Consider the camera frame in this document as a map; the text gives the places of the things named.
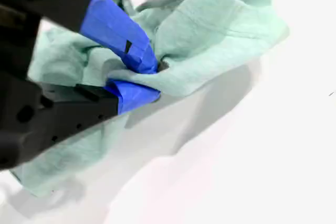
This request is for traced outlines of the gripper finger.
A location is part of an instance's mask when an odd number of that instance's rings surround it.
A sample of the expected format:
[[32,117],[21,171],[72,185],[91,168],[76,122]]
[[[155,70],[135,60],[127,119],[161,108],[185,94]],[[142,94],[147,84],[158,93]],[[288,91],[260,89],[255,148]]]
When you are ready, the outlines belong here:
[[103,87],[41,83],[24,94],[17,120],[27,126],[16,165],[28,162],[60,142],[106,120],[156,101],[156,89],[126,81]]
[[42,17],[111,49],[137,73],[158,70],[150,39],[113,0],[28,0]]

